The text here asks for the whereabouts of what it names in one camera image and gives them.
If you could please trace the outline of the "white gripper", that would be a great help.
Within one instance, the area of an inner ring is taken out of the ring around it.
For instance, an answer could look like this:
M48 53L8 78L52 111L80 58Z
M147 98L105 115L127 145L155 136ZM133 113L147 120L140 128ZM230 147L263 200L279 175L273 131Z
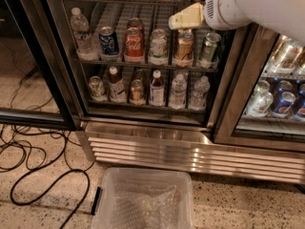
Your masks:
M203 24L204 16L208 26L218 31L234 30L251 23L235 0L205 0L205 6L195 3L172 15L169 18L169 28L199 28Z

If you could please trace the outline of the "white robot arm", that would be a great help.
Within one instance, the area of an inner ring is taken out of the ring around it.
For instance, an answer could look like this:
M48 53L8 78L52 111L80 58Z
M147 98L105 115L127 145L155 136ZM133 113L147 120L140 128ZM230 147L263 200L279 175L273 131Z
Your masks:
M255 22L305 44L305 0L205 0L169 18L169 28L197 29L206 24L218 31Z

